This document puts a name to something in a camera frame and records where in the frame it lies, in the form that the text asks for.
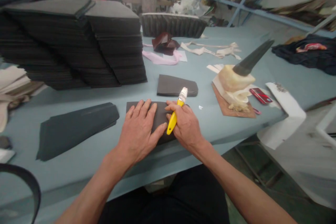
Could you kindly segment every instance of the light blue table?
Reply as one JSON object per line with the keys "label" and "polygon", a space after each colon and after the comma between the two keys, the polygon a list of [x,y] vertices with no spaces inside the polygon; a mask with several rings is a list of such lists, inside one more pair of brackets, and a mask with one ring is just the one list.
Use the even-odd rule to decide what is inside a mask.
{"label": "light blue table", "polygon": [[[207,28],[205,34],[211,38],[198,39],[198,43],[228,45],[236,42],[242,50],[238,53],[242,58],[261,44],[259,36],[255,34],[253,37],[251,32],[247,33],[245,29],[240,28]],[[189,38],[176,40],[191,41]],[[143,42],[150,44],[151,39],[143,38]],[[144,59],[147,83],[109,89],[55,91],[48,88],[14,112],[3,134],[10,137],[17,152],[11,163],[31,171],[40,183],[43,194],[38,223],[50,223],[55,220],[80,193],[104,155],[117,144],[125,118],[126,102],[147,98],[151,98],[152,101],[166,101],[166,97],[156,95],[159,74],[197,82],[198,96],[188,98],[187,103],[200,121],[202,134],[220,154],[267,125],[285,118],[281,110],[262,106],[254,98],[250,99],[252,106],[262,112],[256,119],[223,116],[211,87],[211,81],[216,74],[206,66],[219,63],[236,64],[238,60],[233,56],[219,59],[209,54],[198,56],[189,52],[187,57],[188,62],[179,62],[176,66],[154,65]],[[255,66],[252,74],[257,79],[255,85],[262,88],[266,88],[266,82],[282,83],[303,109],[336,96],[335,77],[317,69],[288,64],[270,51]],[[90,137],[52,160],[35,160],[40,124],[43,121],[51,116],[106,102],[117,105],[120,118],[115,126]],[[199,161],[177,141],[158,146],[126,174],[113,190],[110,199],[198,164]],[[19,179],[12,175],[0,175],[0,210],[7,209],[17,213],[10,223],[23,223],[30,218],[33,205],[30,195],[29,188]]]}

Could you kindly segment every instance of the dark pants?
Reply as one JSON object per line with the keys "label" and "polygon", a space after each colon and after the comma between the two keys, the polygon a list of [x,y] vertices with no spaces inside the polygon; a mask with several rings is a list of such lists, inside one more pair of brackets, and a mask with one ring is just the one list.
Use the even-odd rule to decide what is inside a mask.
{"label": "dark pants", "polygon": [[178,173],[168,191],[152,196],[141,187],[106,203],[99,223],[229,223],[221,185],[204,166]]}

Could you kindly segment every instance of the forearm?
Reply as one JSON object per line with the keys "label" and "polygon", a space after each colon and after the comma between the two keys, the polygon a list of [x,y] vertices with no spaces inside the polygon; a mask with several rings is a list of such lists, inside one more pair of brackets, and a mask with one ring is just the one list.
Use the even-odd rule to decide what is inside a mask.
{"label": "forearm", "polygon": [[129,168],[130,163],[112,150],[56,223],[97,223],[112,189]]}
{"label": "forearm", "polygon": [[225,161],[209,142],[204,141],[195,156],[214,174],[248,223],[296,223],[256,184]]}

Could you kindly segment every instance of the metal shelf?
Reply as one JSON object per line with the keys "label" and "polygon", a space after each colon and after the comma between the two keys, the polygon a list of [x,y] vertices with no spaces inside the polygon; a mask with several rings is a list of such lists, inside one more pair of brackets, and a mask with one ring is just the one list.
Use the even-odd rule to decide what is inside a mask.
{"label": "metal shelf", "polygon": [[330,18],[327,18],[324,22],[322,22],[323,25],[321,25],[322,24],[321,23],[321,24],[317,25],[316,27],[313,27],[313,26],[310,26],[308,24],[304,24],[300,21],[297,21],[295,19],[291,19],[289,17],[284,17],[284,16],[272,14],[272,13],[269,13],[269,12],[266,12],[266,11],[260,10],[260,9],[248,8],[248,7],[244,6],[244,3],[245,3],[246,0],[241,0],[240,3],[231,2],[231,1],[228,1],[228,0],[214,0],[214,1],[236,7],[236,11],[234,12],[234,14],[232,16],[232,18],[231,18],[231,20],[228,24],[228,27],[231,27],[231,25],[232,25],[233,21],[235,20],[235,18],[237,17],[237,15],[238,15],[238,26],[239,26],[240,11],[243,10],[243,11],[249,12],[249,14],[247,15],[247,17],[245,18],[245,20],[243,21],[242,24],[244,24],[244,22],[249,18],[249,16],[251,14],[256,14],[258,16],[262,16],[262,17],[265,17],[265,18],[268,18],[268,19],[271,19],[271,20],[274,20],[274,21],[277,21],[277,22],[280,22],[280,23],[298,28],[300,30],[304,30],[308,33],[316,32],[316,34],[318,34],[319,36],[324,36],[324,37],[329,37],[329,38],[336,37],[336,31],[331,32],[331,31],[327,31],[327,30],[319,30],[324,25],[326,25],[328,22],[330,22],[333,18],[335,18],[335,15],[331,15]]}

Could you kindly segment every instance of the left hand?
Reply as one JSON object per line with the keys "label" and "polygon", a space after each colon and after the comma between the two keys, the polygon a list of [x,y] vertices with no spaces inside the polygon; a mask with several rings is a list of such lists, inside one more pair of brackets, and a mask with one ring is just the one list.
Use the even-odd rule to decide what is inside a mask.
{"label": "left hand", "polygon": [[122,126],[116,149],[118,149],[117,153],[127,159],[131,166],[144,159],[154,149],[167,128],[165,122],[151,134],[158,105],[154,103],[149,109],[150,104],[151,100],[148,99],[145,103],[143,100],[139,101],[136,107],[132,106],[126,113]]}

